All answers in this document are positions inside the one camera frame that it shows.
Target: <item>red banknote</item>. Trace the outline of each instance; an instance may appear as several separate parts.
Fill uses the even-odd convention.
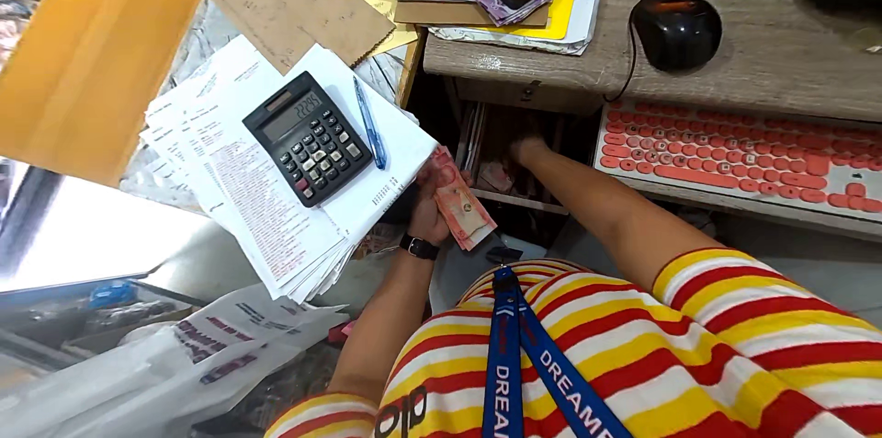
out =
[[[429,163],[438,174],[435,189],[438,210],[459,247],[472,250],[496,229],[497,224],[469,190],[447,147],[438,146],[432,152]]]

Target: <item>desk surface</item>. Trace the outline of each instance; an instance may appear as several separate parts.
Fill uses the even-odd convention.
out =
[[[707,0],[722,16],[716,57],[674,76],[639,45],[627,96],[666,102],[882,121],[882,57],[858,52],[797,0]],[[476,80],[615,94],[630,66],[625,23],[638,0],[601,0],[594,38],[580,57],[473,42],[426,42],[425,71]]]

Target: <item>blue object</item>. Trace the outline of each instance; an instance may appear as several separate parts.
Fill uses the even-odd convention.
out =
[[[89,295],[89,308],[103,309],[115,306],[116,304],[131,302],[137,297],[135,287],[129,282],[99,286],[92,290],[92,294]]]
[[[356,84],[356,98],[358,98],[358,107],[362,110],[362,119],[364,120],[364,128],[368,131],[368,141],[370,143],[370,151],[374,153],[374,162],[381,171],[385,169],[385,150],[383,142],[380,141],[380,135],[377,128],[374,127],[374,117],[370,114],[367,95],[364,94],[361,83],[358,78],[352,77],[352,82]]]
[[[487,381],[484,389],[482,438],[524,435],[520,388],[520,348],[539,373],[545,387],[579,438],[631,438],[622,421],[594,392],[576,367],[545,331],[508,266],[493,273],[496,301],[491,320]]]

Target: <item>calculator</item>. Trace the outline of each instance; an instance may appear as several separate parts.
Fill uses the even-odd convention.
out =
[[[260,104],[243,123],[305,207],[334,195],[373,158],[309,72]]]

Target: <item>blue pen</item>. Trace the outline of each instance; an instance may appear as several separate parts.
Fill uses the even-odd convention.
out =
[[[367,95],[364,94],[362,85],[358,82],[358,78],[355,76],[352,77],[352,81],[356,84],[356,98],[358,98],[358,107],[362,110],[364,128],[368,131],[370,151],[374,153],[374,162],[382,171],[385,169],[385,150],[383,149],[383,142],[380,141],[380,135],[377,133],[377,128],[374,127],[374,117],[370,115]]]

